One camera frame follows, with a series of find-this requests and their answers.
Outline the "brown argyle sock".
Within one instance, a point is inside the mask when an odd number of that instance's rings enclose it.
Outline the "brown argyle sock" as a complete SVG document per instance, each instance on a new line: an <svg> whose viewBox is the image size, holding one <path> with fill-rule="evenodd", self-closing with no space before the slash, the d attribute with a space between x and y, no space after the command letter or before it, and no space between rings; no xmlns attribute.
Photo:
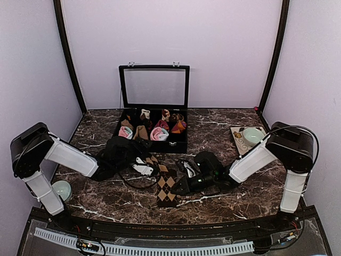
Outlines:
<svg viewBox="0 0 341 256"><path fill-rule="evenodd" d="M176 207L177 197L171 193L172 187L176 183L177 173L175 170L159 164L158 160L151 156L147 158L147 163L158 167L161 178L157 183L157 205L160 208Z"/></svg>

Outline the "maroon purple orange striped sock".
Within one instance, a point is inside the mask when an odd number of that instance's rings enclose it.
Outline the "maroon purple orange striped sock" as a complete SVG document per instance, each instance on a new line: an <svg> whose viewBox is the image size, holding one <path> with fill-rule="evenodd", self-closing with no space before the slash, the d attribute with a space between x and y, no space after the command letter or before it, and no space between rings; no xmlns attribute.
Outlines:
<svg viewBox="0 0 341 256"><path fill-rule="evenodd" d="M187 124L185 121L179 120L171 129L172 134L181 134L186 130Z"/></svg>

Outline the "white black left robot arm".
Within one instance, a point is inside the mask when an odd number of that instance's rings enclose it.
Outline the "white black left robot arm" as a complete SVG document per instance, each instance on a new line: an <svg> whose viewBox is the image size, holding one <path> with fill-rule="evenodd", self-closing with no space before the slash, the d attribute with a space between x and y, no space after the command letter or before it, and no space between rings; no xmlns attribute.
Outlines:
<svg viewBox="0 0 341 256"><path fill-rule="evenodd" d="M94 181L112 178L129 167L142 175L156 173L149 154L151 144L143 139L113 136L96 156L92 156L58 138L39 122L10 143L12 170L42 203L46 211L55 216L54 223L64 233L75 228L75 220L65 211L61 196L52 188L42 172L42 161L52 161L72 169Z"/></svg>

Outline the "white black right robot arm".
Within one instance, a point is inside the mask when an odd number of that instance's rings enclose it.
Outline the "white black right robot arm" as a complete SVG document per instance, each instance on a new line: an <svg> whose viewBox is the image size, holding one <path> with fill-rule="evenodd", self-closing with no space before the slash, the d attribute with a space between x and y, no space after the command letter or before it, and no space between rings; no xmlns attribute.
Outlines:
<svg viewBox="0 0 341 256"><path fill-rule="evenodd" d="M245 182L250 176L274 161L279 161L287 175L280 203L280 213L272 219L276 231L284 231L293 221L301 196L319 154L317 136L303 126L276 122L270 132L253 148L223 166L209 151L201 151L194 157L200 173L182 177L171 193L180 196L196 194L212 186L229 191Z"/></svg>

